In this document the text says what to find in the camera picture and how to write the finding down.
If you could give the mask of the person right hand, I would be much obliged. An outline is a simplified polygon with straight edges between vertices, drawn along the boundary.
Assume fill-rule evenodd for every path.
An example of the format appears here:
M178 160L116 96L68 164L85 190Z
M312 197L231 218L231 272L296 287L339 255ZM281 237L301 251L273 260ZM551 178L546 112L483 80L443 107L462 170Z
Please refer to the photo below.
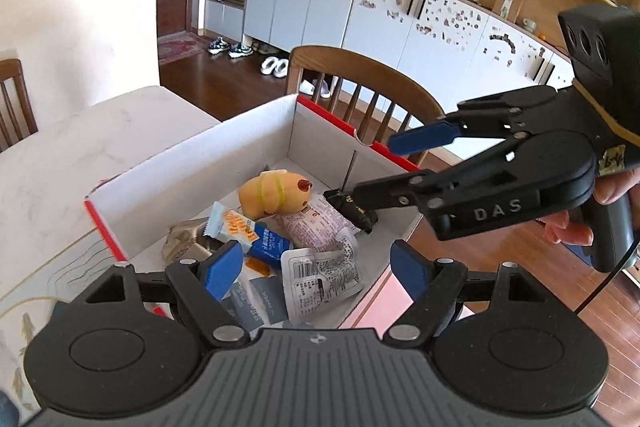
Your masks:
M593 193L594 199L601 205L613 204L628 194L634 231L639 230L639 181L638 168L601 176L596 181ZM591 246L593 243L593 231L585 223L570 220L567 210L542 217L539 222L544 225L544 237L553 244Z

